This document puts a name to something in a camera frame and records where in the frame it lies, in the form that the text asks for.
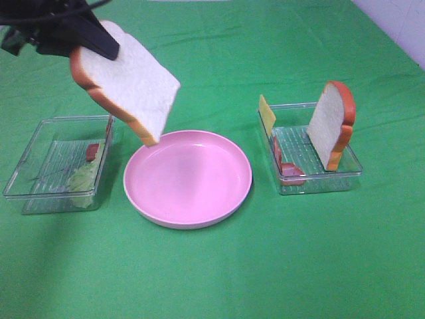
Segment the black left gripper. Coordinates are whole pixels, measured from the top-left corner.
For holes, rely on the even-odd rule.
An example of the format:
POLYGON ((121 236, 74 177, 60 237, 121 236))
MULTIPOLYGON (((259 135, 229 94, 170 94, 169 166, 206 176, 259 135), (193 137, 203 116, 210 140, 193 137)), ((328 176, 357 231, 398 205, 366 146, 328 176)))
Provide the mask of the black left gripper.
POLYGON ((30 43, 40 54, 68 56, 81 45, 116 60, 119 43, 85 1, 2 1, 1 25, 7 30, 1 48, 13 55, 30 43))

